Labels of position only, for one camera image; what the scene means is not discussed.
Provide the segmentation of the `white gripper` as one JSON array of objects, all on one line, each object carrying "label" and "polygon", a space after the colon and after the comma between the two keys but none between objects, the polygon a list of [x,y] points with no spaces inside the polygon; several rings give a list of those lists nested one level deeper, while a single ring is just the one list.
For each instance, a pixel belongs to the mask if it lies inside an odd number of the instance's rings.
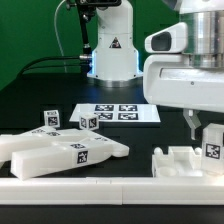
[{"label": "white gripper", "polygon": [[145,39],[151,53],[143,68],[143,93],[149,104],[186,108],[183,116],[196,139],[201,126],[198,111],[224,113],[224,68],[194,68],[187,47],[184,22],[156,32]]}]

